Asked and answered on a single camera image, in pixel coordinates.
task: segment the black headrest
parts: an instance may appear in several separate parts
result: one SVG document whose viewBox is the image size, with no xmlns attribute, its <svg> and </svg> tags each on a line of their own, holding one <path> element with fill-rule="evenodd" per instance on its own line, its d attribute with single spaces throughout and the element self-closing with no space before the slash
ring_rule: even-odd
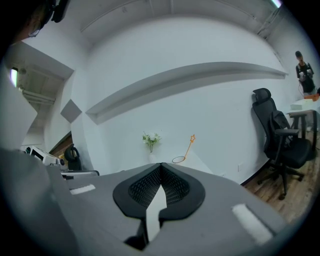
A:
<svg viewBox="0 0 320 256">
<path fill-rule="evenodd" d="M 253 91 L 258 104 L 264 103 L 271 98 L 271 92 L 266 88 L 260 88 Z"/>
</svg>

